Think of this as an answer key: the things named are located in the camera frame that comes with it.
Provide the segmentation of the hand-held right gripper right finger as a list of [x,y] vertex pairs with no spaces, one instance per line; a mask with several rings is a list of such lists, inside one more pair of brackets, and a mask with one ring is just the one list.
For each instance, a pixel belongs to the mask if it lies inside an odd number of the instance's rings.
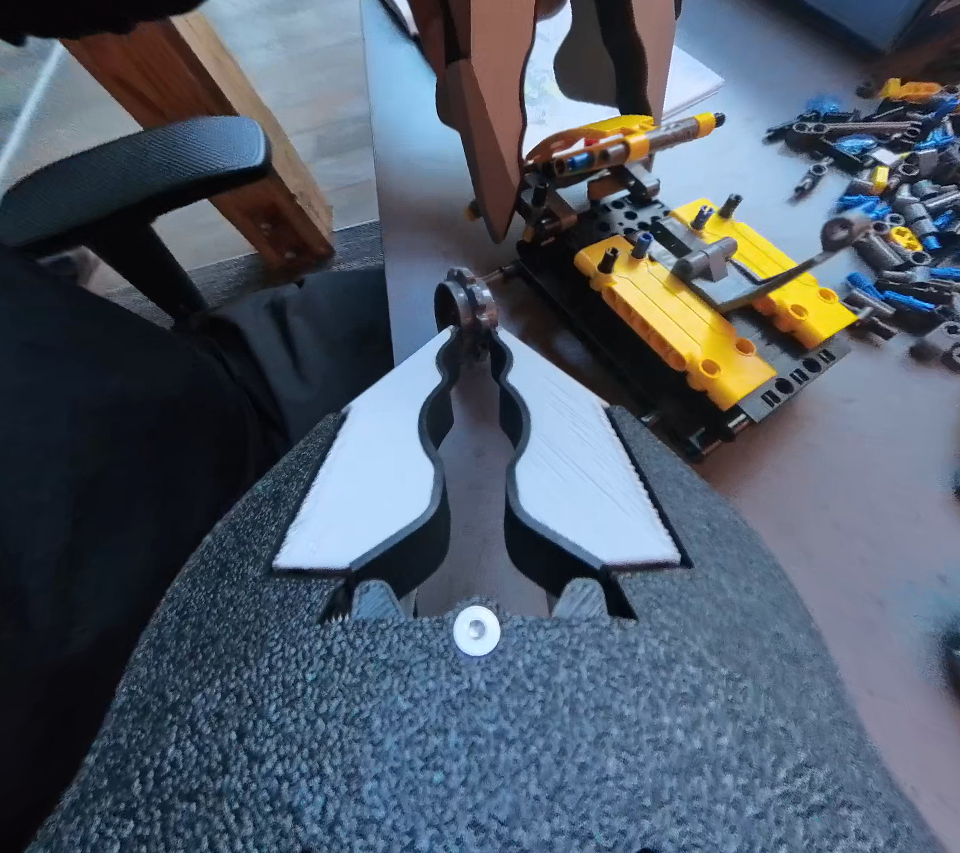
[[505,543],[512,564],[558,599],[575,580],[628,605],[619,578],[683,565],[683,550],[609,404],[509,331],[488,341],[510,440]]

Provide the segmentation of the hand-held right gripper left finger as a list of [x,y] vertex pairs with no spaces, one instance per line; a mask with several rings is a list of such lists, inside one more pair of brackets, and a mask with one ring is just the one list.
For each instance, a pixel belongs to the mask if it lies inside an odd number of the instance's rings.
[[462,337],[446,327],[342,411],[271,561],[277,575],[388,583],[405,598],[441,566],[450,505],[439,447]]

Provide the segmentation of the yellow black brick model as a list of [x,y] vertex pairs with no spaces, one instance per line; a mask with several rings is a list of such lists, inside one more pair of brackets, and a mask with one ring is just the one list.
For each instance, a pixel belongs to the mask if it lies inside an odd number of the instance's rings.
[[648,423],[692,461],[797,397],[849,353],[857,318],[814,269],[870,218],[823,224],[797,261],[738,216],[741,197],[671,207],[654,156],[705,139],[720,112],[616,115],[542,139],[522,161],[519,275],[605,362]]

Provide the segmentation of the grey sprocket wheel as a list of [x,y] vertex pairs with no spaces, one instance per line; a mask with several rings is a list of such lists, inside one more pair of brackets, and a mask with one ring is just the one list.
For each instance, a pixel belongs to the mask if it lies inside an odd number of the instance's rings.
[[498,331],[498,304],[487,283],[464,266],[446,272],[434,292],[434,319],[439,332],[453,328],[462,354],[480,361]]

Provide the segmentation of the pile of small brick parts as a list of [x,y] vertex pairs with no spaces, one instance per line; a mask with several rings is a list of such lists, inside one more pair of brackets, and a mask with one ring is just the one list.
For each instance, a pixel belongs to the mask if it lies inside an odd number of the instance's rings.
[[857,94],[872,107],[816,96],[763,142],[808,161],[794,201],[837,173],[846,184],[832,212],[870,221],[853,243],[866,272],[850,272],[842,290],[850,333],[882,342],[909,334],[912,359],[958,375],[958,85],[892,77]]

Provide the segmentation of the grey desk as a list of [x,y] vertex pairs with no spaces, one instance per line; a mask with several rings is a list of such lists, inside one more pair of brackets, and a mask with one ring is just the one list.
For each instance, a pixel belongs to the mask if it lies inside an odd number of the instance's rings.
[[[379,0],[361,0],[394,359],[436,333],[449,267],[512,258],[464,209],[460,139],[434,106],[423,56]],[[792,207],[801,162],[762,143],[809,98],[847,98],[863,59],[779,0],[684,0],[678,45],[725,79],[710,137],[655,160],[669,203],[743,197],[740,212],[793,257],[817,247],[835,189]],[[943,846],[958,851],[958,702],[938,655],[958,620],[958,376],[898,335],[850,354],[700,466],[775,553],[816,620],[870,738]]]

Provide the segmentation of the white instruction booklet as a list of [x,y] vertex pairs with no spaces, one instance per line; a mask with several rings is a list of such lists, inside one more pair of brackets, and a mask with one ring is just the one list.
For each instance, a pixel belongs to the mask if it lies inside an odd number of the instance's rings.
[[[419,48],[419,31],[408,1],[379,1],[400,30]],[[524,79],[527,119],[532,125],[550,125],[551,113],[565,110],[566,104],[570,102],[570,98],[561,93],[554,69],[555,57],[569,34],[570,27],[570,2],[566,2],[552,17],[541,19],[536,24],[534,45]],[[715,95],[723,83],[720,75],[678,46],[674,46],[663,117],[670,119],[686,114],[695,104]]]

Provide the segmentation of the person's black trousers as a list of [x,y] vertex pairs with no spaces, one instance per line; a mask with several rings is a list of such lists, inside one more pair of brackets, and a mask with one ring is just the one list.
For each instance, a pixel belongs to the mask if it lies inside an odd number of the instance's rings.
[[393,353],[382,266],[177,330],[7,247],[1,281],[1,840],[21,851],[186,560]]

